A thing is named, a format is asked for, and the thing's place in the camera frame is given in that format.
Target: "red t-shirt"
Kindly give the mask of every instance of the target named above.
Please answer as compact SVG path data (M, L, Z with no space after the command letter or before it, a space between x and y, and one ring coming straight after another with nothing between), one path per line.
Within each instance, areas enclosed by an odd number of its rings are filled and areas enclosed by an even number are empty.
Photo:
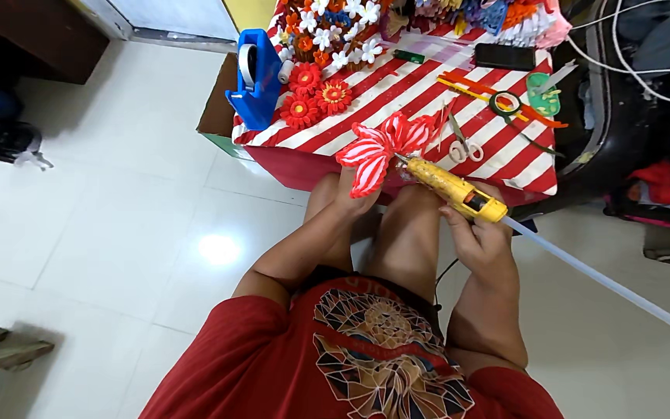
M428 322L363 277L323 282L286 313L263 297L219 303L141 419L361 417L562 419L533 379L503 367L465 382Z

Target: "red and white striped tablecloth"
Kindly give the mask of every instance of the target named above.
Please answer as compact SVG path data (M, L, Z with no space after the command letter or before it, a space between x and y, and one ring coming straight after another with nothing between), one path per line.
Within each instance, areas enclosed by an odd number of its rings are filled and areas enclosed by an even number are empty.
M275 39L275 28L268 30ZM452 27L441 25L430 34L454 36ZM474 30L461 37L474 42L487 42L490 35ZM537 51L537 68L534 71L551 72L551 57L546 51ZM487 102L451 91L438 83L436 77L444 71L454 71L472 81L485 84L495 90L510 90L519 95L525 103L525 71L508 71L477 67L471 71L454 69L439 62L427 61L415 64L398 60L390 53L382 54L371 68L360 71L341 69L335 71L332 66L323 70L323 78L345 80L353 91L353 104L344 113L329 116L304 130L287 127L280 119L280 108L273 116L274 122L263 131L247 130L239 116L235 116L232 140L240 145L265 147L287 147L314 154L333 155L356 139L351 131L354 122L367 127L377 127L396 110L409 119L420 115L434 115L438 118L444 104L456 98L451 112L461 126L461 132L471 142L481 145L485 157L480 162L468 159L455 164L448 156L449 145L456 139L450 124L445 124L440 135L427 147L424 157L437 162L452 173L495 180L526 192L540 192L554 195L557 192L557 177L554 173L554 157L529 145L526 139L518 135L518 129L506 125L504 120L488 108ZM278 99L281 106L286 92ZM535 142L545 146L554 145L553 129L539 121L515 120L514 125Z

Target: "tape roll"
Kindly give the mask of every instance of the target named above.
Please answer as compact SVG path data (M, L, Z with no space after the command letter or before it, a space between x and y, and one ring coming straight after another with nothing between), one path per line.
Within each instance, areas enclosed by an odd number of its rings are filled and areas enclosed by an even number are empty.
M506 105L508 110L503 110L498 106L498 99L500 98L507 99L511 102L510 106ZM500 115L503 118L508 118L521 109L521 98L516 93L501 90L500 92L495 92L490 97L489 106L497 115Z
M293 61L286 60L281 64L281 71L278 72L278 81L283 84L288 84L289 77L291 77L291 71L293 71Z
M255 71L257 64L257 46L244 44L240 46L240 55L237 60L245 90L255 90Z

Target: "person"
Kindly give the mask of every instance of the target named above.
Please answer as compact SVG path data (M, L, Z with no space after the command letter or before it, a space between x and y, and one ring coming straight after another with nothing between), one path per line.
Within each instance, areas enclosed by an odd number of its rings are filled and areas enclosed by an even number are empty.
M353 179L343 168L316 185L304 224L211 310L141 419L562 418L524 370L510 229L470 225L405 186L365 272L353 272L351 228L379 195L351 199ZM441 215L471 271L445 340L432 304Z

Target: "yellow glue gun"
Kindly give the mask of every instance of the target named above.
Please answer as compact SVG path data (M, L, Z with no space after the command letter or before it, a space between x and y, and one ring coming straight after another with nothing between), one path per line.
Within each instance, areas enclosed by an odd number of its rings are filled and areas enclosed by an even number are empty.
M508 213L508 207L475 188L459 176L444 170L420 157L405 157L396 154L407 165L407 170L418 180L433 189L466 219L480 217L497 223Z

